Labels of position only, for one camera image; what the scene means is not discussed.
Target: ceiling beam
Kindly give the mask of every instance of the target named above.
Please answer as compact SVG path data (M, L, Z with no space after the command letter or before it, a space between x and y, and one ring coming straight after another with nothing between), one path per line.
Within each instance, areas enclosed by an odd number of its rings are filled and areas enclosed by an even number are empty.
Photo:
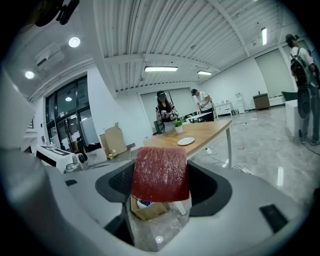
M88 49L93 57L94 63L99 70L99 73L104 81L104 84L108 88L110 94L115 99L116 94L116 84L111 82L111 74L108 67L105 65L104 56L100 48L97 27L95 22L95 1L80 1L79 3L79 13L81 18L81 23L83 26L83 31L85 35L85 40Z
M197 88L197 82L166 82L166 83L157 83L147 86L139 86L135 88L131 88L130 90L121 90L117 91L116 94L118 97L127 96L131 94L141 93L141 94L150 94L155 93L159 90L173 90L180 88Z
M232 18L230 17L230 15L227 13L227 11L222 7L221 4L218 3L217 0L208 0L208 2L215 8L218 10L218 12L226 19L226 21L229 23L229 25L231 26L231 28L233 29L233 31L236 33L237 37L239 38L247 56L249 57L249 51L248 48L246 46L245 40L242 37L242 35L240 34L240 31L236 25L236 23L232 20Z
M280 44L281 41L284 41L282 40L282 33L283 33L283 27L284 27L284 22L285 22L285 7L283 5L283 3L279 2L278 3L279 5L279 24L281 25L281 28L280 28L280 34L279 34L279 38L278 38L278 44Z
M209 63L206 63L200 60L191 59L191 58L174 56L174 55L137 53L137 54L125 54L125 55L104 58L104 63L108 66L123 64L123 63L131 63L131 62L142 62L142 61L188 63L188 64L194 64L202 68L211 68L212 70L215 70L215 71L221 71L220 68L216 66L211 66Z

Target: red sponge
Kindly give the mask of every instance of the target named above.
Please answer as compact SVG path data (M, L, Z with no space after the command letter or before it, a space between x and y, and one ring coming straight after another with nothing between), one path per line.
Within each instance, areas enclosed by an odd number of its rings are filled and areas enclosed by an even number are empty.
M181 147L141 147L134 166L131 194L149 202L189 198L187 154Z

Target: doorway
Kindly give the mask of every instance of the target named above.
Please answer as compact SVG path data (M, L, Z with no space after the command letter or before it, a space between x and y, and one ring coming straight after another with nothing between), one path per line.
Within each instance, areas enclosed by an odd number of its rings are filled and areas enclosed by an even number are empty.
M81 138L78 116L76 114L70 115L59 121L56 125L61 149L76 153L78 151L77 138Z

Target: ceiling light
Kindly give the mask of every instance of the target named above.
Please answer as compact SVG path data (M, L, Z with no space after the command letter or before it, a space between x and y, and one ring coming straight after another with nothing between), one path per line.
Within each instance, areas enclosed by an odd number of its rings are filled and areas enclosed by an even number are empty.
M80 45L80 39L78 37L72 37L69 40L69 45L71 47L78 47Z
M145 72L152 71L176 71L178 69L177 66L146 66L144 68Z
M198 72L198 75L206 75L206 76L210 76L210 75L212 75L212 73L210 73L210 72L206 72L206 71L199 71L199 72Z
M261 29L262 31L262 45L266 45L267 44L267 29L264 27L263 29Z
M157 236L155 238L155 241L156 241L157 244L161 244L164 241L164 238L162 236Z
M25 77L28 79L34 78L35 74L32 71L25 72Z

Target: white plate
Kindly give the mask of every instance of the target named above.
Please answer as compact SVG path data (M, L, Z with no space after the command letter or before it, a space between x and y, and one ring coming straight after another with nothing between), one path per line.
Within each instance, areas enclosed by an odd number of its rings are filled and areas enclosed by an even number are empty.
M194 141L195 141L195 138L193 137L183 138L178 141L178 145L185 146L185 145L191 144Z

